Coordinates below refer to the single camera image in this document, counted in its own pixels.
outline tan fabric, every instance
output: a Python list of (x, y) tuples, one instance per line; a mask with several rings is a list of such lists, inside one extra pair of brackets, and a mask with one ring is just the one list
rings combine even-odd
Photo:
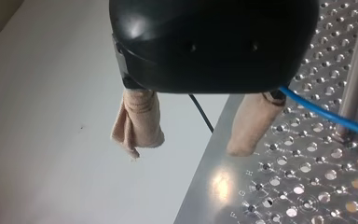
[(164, 142), (159, 118), (159, 102), (155, 92), (124, 90), (112, 138), (127, 149), (133, 158), (139, 158), (137, 147), (159, 147)]
[(246, 157), (284, 108), (284, 100), (273, 100), (269, 93), (247, 94), (235, 115), (227, 152)]

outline white surface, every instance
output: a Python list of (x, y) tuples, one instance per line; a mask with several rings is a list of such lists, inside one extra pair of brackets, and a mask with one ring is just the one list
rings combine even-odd
[[(121, 91), (107, 0), (23, 4), (0, 34), (0, 224), (173, 223), (210, 133), (161, 94), (166, 143), (131, 162), (109, 139)], [(226, 99), (200, 97), (213, 123)]]

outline perforated metal sheet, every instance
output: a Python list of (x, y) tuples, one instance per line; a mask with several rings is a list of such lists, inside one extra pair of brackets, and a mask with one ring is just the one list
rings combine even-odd
[[(338, 112), (358, 31), (358, 1), (322, 1), (310, 49), (290, 88)], [(358, 136), (289, 101), (250, 158), (226, 145), (241, 96), (231, 96), (175, 224), (358, 223)]]

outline black cable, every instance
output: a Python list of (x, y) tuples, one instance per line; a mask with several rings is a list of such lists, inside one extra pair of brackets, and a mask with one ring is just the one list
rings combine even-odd
[(193, 94), (189, 94), (188, 96), (191, 98), (191, 100), (193, 101), (194, 105), (199, 110), (200, 114), (202, 115), (202, 118), (204, 119), (206, 125), (208, 125), (208, 128), (211, 131), (211, 133), (213, 133), (213, 126), (212, 126), (211, 122), (208, 120), (208, 117), (206, 117), (206, 114), (203, 111), (199, 101), (196, 99), (196, 97)]

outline black plastic housing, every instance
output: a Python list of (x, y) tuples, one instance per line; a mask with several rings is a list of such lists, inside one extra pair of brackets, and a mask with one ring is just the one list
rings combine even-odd
[(290, 82), (316, 0), (110, 0), (124, 85), (174, 93), (270, 91)]

